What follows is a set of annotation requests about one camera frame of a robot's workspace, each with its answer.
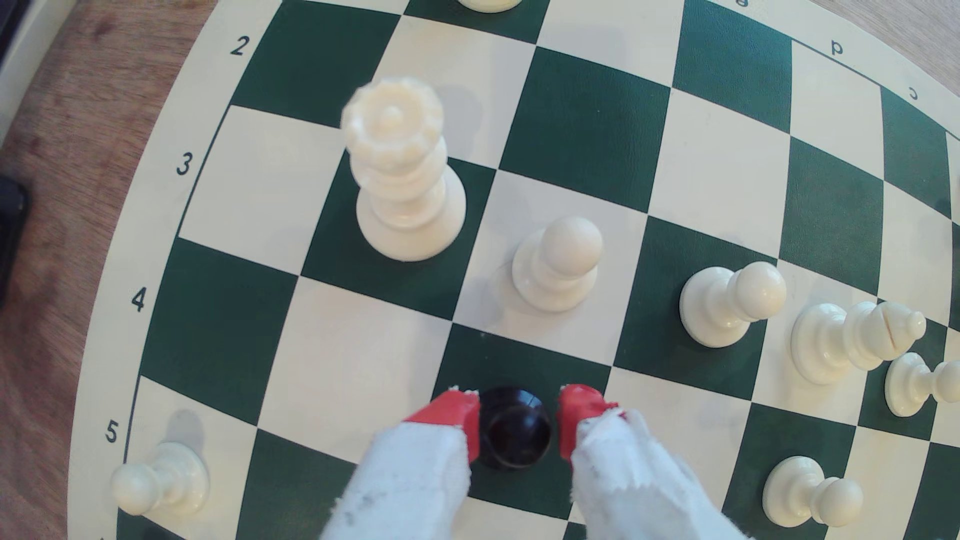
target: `number 2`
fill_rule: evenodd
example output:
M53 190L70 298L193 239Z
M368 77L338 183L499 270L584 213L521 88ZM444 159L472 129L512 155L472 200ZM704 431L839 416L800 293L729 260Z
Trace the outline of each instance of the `number 2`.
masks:
M117 432L114 428L119 428L120 425L114 420L110 420L110 423L107 424L107 432L104 433L104 437L107 438L107 442L115 443L117 442Z
M147 287L140 287L140 290L136 291L136 294L133 295L133 300L130 300L130 303L136 306L137 313L140 312L140 309L143 309L143 301L146 298L147 298Z
M247 44L250 43L250 38L247 37L247 36L240 36L240 38L237 39L237 41L243 41L243 43L240 43L240 46L237 47L237 48L235 48L235 49L233 49L232 51L230 51L230 53L231 53L232 55L236 55L236 56L238 56L238 57L242 57L242 56L243 56L243 53L240 52L240 49L246 47Z
M189 152L187 152L186 154L183 154L183 156L186 158L186 161L183 162L183 170L180 170L180 168L177 167L177 174L181 176L185 175L186 172L190 170L190 161L193 160L193 154Z

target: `white pawn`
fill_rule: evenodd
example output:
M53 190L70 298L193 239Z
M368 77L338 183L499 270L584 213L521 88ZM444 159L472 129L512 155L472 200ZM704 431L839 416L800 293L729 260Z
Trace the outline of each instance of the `white pawn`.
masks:
M460 0L460 3L475 12L499 13L519 4L520 0Z
M850 312L834 304L818 304L797 317L790 352L807 380L831 384L851 365L870 371L906 353L924 333L924 315L903 304L861 302Z
M340 120L360 185L357 223L370 245L396 260L446 249L464 225L464 186L446 164L444 108L416 79L357 89Z
M850 479L824 479L820 465L801 455L787 457L763 486L763 512L781 527L806 520L827 527L843 527L856 520L863 507L863 490Z
M680 320L706 347L727 347L750 323L769 319L786 301L786 282L769 262L752 262L732 272L712 266L694 274L680 293Z
M596 283L602 254L603 236L593 222L576 216L558 219L516 249L514 286L537 309L572 309Z
M155 508L176 514L200 510L210 492L210 478L200 457L181 443L156 445L146 463L127 463L110 479L120 509L139 516Z
M942 404L960 402L960 362L941 362L931 372L920 355L907 353L891 362L885 393L897 416L917 414L931 395Z

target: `black object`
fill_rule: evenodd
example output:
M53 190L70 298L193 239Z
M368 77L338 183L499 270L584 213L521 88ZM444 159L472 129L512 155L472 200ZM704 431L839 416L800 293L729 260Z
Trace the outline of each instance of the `black object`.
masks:
M29 0L0 0L0 61L7 54L7 47L13 41L29 4Z
M540 461L550 446L550 418L537 396L511 386L480 394L480 462L515 471Z
M27 190L13 180L0 176L0 306L7 296L13 254L16 253L29 206Z

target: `chess piece base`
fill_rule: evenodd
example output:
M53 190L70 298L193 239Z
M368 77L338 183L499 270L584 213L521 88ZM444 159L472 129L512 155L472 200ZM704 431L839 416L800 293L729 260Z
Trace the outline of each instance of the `chess piece base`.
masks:
M168 494L173 501L162 501L162 507L179 515L193 514L199 511L206 503L206 496L210 493L210 476L206 466L196 452L186 445L175 442L165 442L156 445L154 451L147 456L147 463L155 469L168 468L175 470L183 482L183 489Z
M686 281L680 293L680 320L684 323L686 333L704 347L728 347L739 341L750 328L750 323L746 321L720 327L709 319L704 299L710 286L716 282L726 283L732 275L733 271L727 268L704 268Z
M460 233L467 215L467 196L460 177L449 165L442 178L446 201L440 214L420 227L399 230L380 220L373 212L370 195L360 190L357 196L357 223L360 232L381 254L403 262L424 260L446 249Z
M544 231L545 229L541 229L527 236L520 243L520 247L516 248L514 263L511 268L514 287L523 297L523 300L541 311L567 311L578 306L587 297L597 281L597 269L593 268L582 278L572 282L569 288L562 291L550 290L542 286L534 278L531 264L533 264L537 246L543 239Z
M460 3L475 12L499 13L519 4L520 0L460 0Z
M847 312L833 304L819 304L805 309L790 333L790 353L797 371L815 384L833 384L850 369L847 359L830 358L823 330L830 324L843 324Z
M917 401L919 396L910 392L910 378L919 367L925 367L924 360L916 353L907 353L890 362L884 393L890 411L897 416L913 416L924 406L929 396Z
M824 481L824 471L820 465L802 455L787 457L781 461L763 485L763 513L767 519L781 527L797 527L810 519L809 507L791 504L791 487L799 477L811 475L815 483Z

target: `wooden table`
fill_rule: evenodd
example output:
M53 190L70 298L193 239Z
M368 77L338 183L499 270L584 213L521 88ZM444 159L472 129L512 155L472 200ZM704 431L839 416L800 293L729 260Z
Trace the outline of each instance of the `wooden table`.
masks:
M956 0L815 1L960 94ZM100 272L140 153L213 5L82 0L0 149L0 172L35 201L0 310L0 538L66 537L70 427Z

